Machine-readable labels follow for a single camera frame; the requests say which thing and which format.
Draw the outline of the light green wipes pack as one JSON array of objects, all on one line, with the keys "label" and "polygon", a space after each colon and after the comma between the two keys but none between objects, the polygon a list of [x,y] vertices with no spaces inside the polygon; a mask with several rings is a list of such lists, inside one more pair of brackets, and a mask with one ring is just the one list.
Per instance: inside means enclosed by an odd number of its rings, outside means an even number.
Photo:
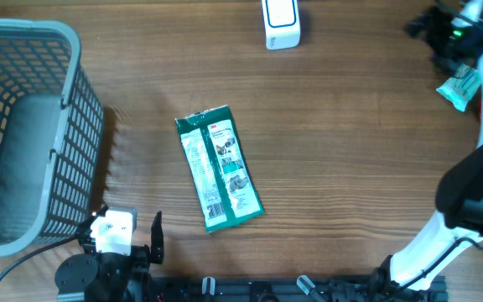
[{"label": "light green wipes pack", "polygon": [[436,91],[456,110],[465,112],[481,83],[480,72],[473,67],[462,64]]}]

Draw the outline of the green 3M package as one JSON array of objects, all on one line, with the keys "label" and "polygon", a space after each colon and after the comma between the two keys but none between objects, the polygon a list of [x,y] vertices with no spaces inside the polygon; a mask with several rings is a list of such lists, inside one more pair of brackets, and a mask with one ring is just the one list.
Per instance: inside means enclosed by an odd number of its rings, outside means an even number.
[{"label": "green 3M package", "polygon": [[175,120],[208,233],[264,213],[243,156],[231,109],[225,105]]}]

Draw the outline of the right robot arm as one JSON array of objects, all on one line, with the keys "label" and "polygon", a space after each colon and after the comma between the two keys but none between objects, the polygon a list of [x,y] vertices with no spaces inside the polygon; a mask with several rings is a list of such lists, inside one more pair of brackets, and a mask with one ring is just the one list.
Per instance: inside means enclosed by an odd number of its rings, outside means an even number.
[{"label": "right robot arm", "polygon": [[463,1],[455,10],[437,1],[409,21],[405,32],[424,39],[434,66],[457,81],[471,63],[481,87],[480,132],[476,149],[448,170],[435,194],[436,211],[418,235],[376,268],[366,286],[370,301],[430,301],[439,272],[468,247],[483,251],[483,1]]}]

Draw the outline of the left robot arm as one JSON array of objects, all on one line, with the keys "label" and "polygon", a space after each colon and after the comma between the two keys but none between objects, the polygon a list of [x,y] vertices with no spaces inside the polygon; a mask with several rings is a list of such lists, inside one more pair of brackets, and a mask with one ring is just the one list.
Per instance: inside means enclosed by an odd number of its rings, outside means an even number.
[{"label": "left robot arm", "polygon": [[164,262],[163,215],[156,213],[150,243],[136,246],[132,236],[138,211],[104,206],[79,226],[83,253],[66,259],[55,273],[58,301],[164,301],[149,273]]}]

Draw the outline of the white barcode scanner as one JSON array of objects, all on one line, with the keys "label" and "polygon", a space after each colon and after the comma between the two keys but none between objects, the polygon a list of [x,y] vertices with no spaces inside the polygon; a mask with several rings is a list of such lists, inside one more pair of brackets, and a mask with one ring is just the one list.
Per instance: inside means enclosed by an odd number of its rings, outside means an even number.
[{"label": "white barcode scanner", "polygon": [[301,38],[297,0],[262,0],[265,45],[268,50],[294,48]]}]

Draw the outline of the grey plastic shopping basket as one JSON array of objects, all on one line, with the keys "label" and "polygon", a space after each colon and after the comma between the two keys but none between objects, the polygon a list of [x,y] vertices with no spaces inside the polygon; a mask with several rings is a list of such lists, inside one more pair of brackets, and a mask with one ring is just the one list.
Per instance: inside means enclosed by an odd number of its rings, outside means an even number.
[{"label": "grey plastic shopping basket", "polygon": [[76,31],[0,19],[0,257],[87,218],[104,124]]}]

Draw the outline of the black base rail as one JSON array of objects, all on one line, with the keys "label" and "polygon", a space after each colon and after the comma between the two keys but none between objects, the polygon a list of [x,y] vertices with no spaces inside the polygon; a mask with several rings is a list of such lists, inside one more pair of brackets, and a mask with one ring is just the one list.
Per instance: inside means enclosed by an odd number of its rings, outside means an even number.
[{"label": "black base rail", "polygon": [[448,302],[445,278],[437,277],[429,289],[405,289],[397,294],[378,293],[367,276],[331,279],[203,279],[158,278],[157,301],[258,302],[258,301],[421,301]]}]

